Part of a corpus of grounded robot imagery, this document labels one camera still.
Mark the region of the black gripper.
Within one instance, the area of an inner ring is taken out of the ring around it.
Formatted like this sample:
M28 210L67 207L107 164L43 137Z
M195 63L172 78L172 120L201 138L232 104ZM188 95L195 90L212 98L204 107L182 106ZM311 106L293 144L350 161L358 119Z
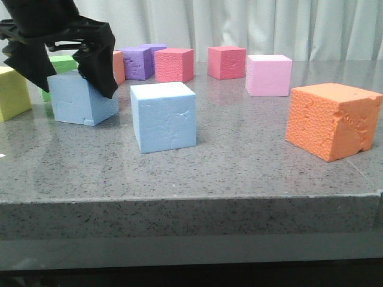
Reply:
M6 65L49 92L48 77L56 75L50 51L77 48L73 55L80 75L101 95L117 90L113 74L115 37L108 23L81 16L74 1L3 1L11 18L1 21Z

